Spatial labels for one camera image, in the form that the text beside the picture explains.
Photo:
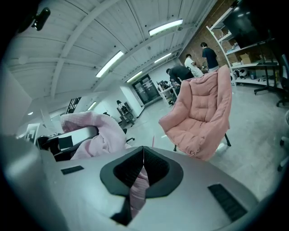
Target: pink cushion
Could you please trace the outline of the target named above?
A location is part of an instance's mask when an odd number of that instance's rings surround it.
[[[181,151],[208,160],[229,129],[231,103],[231,76],[225,65],[183,81],[174,108],[159,124]]]

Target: black shirt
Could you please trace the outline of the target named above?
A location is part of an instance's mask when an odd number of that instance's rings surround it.
[[[219,65],[216,60],[217,55],[211,48],[206,47],[205,49],[203,49],[202,57],[207,58],[209,69]]]
[[[178,84],[181,85],[181,81],[178,79],[178,77],[181,79],[181,80],[185,80],[187,79],[186,75],[191,72],[190,69],[188,69],[187,67],[185,66],[175,66],[173,68],[170,69],[169,71],[169,75],[172,79],[174,79]]]

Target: doorway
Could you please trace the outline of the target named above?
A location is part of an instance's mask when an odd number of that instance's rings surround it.
[[[147,104],[159,97],[158,90],[154,86],[154,83],[148,74],[138,80],[132,86],[144,104]]]

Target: white shirt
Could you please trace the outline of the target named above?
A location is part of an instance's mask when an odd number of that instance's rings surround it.
[[[122,111],[122,107],[125,106],[123,103],[118,104],[118,109]]]
[[[204,75],[203,72],[192,63],[194,63],[194,61],[191,58],[187,57],[185,60],[185,67],[188,67],[191,69],[191,73],[194,75],[194,77],[203,76]]]

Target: desk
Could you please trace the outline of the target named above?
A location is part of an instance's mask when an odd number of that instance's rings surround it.
[[[160,96],[163,98],[163,100],[165,101],[165,103],[166,103],[168,106],[170,106],[169,103],[168,103],[168,101],[167,101],[167,99],[166,99],[166,97],[165,97],[165,95],[164,95],[164,93],[172,89],[173,93],[174,93],[174,94],[176,95],[176,97],[177,97],[177,93],[176,93],[175,88],[174,88],[173,86],[171,86],[171,87],[169,87],[168,89],[165,89],[165,90],[162,90],[161,86],[158,86],[158,88],[159,88],[159,90],[160,90],[160,92],[159,92]]]

